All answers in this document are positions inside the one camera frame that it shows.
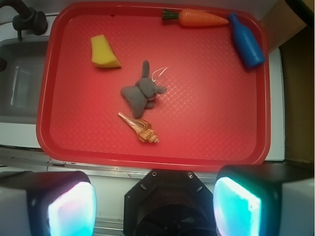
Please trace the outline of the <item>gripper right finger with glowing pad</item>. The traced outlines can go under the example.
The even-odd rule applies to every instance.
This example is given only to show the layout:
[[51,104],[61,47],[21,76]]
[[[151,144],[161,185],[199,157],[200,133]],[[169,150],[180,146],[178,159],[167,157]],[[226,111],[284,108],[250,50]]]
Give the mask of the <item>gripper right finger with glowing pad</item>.
[[226,165],[213,190],[214,215],[222,236],[313,236],[313,165]]

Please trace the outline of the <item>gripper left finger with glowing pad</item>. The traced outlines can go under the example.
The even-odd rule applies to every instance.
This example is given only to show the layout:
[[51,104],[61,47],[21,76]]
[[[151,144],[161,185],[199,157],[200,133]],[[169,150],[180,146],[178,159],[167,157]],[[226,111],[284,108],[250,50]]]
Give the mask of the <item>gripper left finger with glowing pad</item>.
[[2,236],[91,236],[96,192],[81,171],[0,174]]

